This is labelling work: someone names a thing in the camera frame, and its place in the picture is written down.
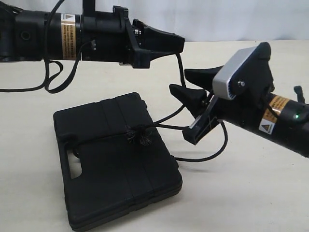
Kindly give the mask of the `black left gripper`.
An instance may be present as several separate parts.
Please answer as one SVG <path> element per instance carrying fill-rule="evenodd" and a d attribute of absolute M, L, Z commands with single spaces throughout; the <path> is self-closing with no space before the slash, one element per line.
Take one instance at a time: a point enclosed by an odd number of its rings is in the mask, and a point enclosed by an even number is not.
<path fill-rule="evenodd" d="M 185 38 L 128 18 L 128 8 L 113 6 L 112 12 L 83 6 L 81 16 L 83 61 L 116 62 L 148 69 L 152 60 L 183 52 Z"/>

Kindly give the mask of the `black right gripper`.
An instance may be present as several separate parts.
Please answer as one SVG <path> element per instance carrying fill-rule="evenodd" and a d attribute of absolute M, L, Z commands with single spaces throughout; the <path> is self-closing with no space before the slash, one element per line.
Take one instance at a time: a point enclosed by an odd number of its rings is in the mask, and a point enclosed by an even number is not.
<path fill-rule="evenodd" d="M 221 121 L 229 122 L 263 137 L 263 133 L 258 129 L 262 118 L 262 103 L 254 101 L 246 94 L 236 96 L 231 101 L 215 98 L 216 102 L 211 104 L 211 110 L 207 111 L 206 91 L 212 90 L 212 81 L 222 67 L 184 69 L 186 80 L 203 89 L 191 89 L 176 84 L 169 85 L 171 95 L 179 100 L 195 118 L 189 128 L 183 130 L 184 139 L 191 144 L 196 145 Z"/>

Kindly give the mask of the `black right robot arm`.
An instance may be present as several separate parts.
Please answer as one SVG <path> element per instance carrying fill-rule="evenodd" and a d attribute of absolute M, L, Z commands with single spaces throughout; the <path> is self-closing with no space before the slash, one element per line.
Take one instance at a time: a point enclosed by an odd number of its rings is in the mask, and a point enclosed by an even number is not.
<path fill-rule="evenodd" d="M 185 78 L 199 89 L 169 86 L 172 96 L 195 119 L 183 130 L 184 139 L 196 145 L 217 125 L 228 122 L 308 158 L 309 106 L 304 102 L 302 88 L 294 88 L 298 97 L 294 101 L 273 93 L 269 67 L 242 68 L 236 72 L 236 80 L 244 92 L 226 100 L 213 91 L 214 79 L 222 69 L 185 69 Z"/>

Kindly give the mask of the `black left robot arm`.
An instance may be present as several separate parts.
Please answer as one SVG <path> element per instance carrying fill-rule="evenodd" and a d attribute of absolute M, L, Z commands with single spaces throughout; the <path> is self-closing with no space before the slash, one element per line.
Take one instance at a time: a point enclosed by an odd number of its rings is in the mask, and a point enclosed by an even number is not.
<path fill-rule="evenodd" d="M 1 62 L 75 60 L 116 62 L 148 69 L 152 60 L 180 54 L 185 39 L 130 21 L 128 9 L 96 10 L 83 1 L 82 14 L 30 11 L 0 5 Z"/>

